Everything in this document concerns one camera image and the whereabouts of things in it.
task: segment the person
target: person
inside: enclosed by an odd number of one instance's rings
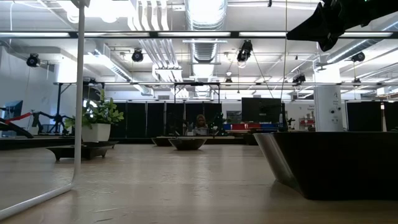
[[[206,118],[202,114],[197,116],[197,123],[195,129],[192,130],[194,136],[206,136],[208,135],[208,128],[206,124]]]

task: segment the red rope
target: red rope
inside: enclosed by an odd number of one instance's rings
[[[32,113],[26,113],[26,114],[20,115],[20,116],[15,117],[15,118],[7,119],[6,120],[6,124],[9,124],[11,121],[19,121],[21,119],[29,117],[30,115],[32,115]]]

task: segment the small plant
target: small plant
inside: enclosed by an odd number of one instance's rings
[[[97,107],[94,107],[90,102],[94,102]],[[100,101],[88,100],[85,107],[83,107],[81,125],[87,126],[90,129],[92,124],[116,124],[124,119],[123,112],[116,109],[117,105],[113,103],[113,98],[105,101],[105,92],[101,90]],[[75,126],[76,117],[65,120],[65,128]]]

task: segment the potted plant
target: potted plant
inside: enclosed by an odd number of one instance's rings
[[[124,119],[123,112],[116,109],[113,98],[105,101],[104,90],[101,90],[100,101],[88,100],[83,105],[81,118],[81,137],[83,142],[99,142],[109,140],[111,125]],[[65,128],[75,125],[75,117],[65,120]]]

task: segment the white metal frame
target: white metal frame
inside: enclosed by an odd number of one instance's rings
[[[20,213],[30,207],[38,205],[46,200],[54,198],[65,192],[71,190],[79,177],[80,174],[80,163],[81,163],[81,104],[83,99],[83,55],[84,55],[84,41],[85,41],[85,1],[80,0],[79,7],[79,39],[78,39],[78,63],[77,63],[77,82],[76,82],[76,123],[75,123],[75,169],[73,172],[72,182],[66,186],[60,187],[55,190],[51,190],[47,193],[26,200],[25,202],[18,203],[9,208],[0,210],[0,220],[8,218],[12,215]]]

